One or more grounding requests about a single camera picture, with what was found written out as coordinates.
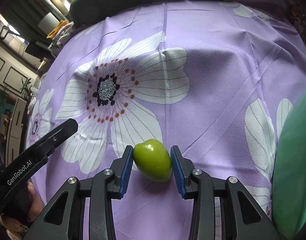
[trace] human hand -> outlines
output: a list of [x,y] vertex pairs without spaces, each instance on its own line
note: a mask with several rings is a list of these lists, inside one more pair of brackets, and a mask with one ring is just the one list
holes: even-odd
[[[43,209],[43,201],[31,182],[27,182],[27,188],[32,199],[27,219],[29,222],[33,222]],[[21,240],[22,236],[19,232],[27,232],[29,230],[27,226],[22,225],[19,221],[3,214],[0,215],[0,221],[7,229],[7,233],[12,240]]]

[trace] green plastic container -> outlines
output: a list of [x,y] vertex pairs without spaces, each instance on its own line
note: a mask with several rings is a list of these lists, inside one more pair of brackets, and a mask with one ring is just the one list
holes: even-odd
[[306,92],[289,112],[278,143],[272,184],[277,230],[292,239],[306,222]]

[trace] green fruit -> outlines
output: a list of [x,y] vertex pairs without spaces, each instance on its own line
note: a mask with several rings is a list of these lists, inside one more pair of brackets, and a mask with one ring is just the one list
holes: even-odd
[[146,177],[157,182],[166,182],[172,173],[170,155],[158,140],[149,139],[138,143],[133,151],[134,162]]

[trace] yellow cloth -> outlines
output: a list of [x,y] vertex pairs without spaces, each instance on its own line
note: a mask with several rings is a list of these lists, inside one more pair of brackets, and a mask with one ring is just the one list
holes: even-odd
[[54,29],[52,32],[50,32],[50,33],[48,34],[47,39],[52,39],[52,38],[58,33],[58,31],[60,30],[60,28],[61,28],[62,26],[67,25],[68,23],[69,23],[69,22],[68,22],[67,20],[60,21],[59,24],[57,25],[57,27],[55,27],[55,29]]

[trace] purple floral tablecloth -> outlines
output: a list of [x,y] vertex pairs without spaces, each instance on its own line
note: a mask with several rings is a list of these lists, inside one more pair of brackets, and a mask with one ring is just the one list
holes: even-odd
[[[27,146],[68,118],[78,132],[32,178],[46,203],[71,176],[93,177],[126,145],[149,138],[211,176],[236,176],[271,217],[274,159],[284,120],[306,89],[306,46],[289,0],[182,1],[106,18],[72,38],[34,106]],[[118,240],[185,240],[192,201],[174,177],[133,166],[112,201]],[[220,239],[216,200],[216,238]],[[84,239],[87,239],[85,212]]]

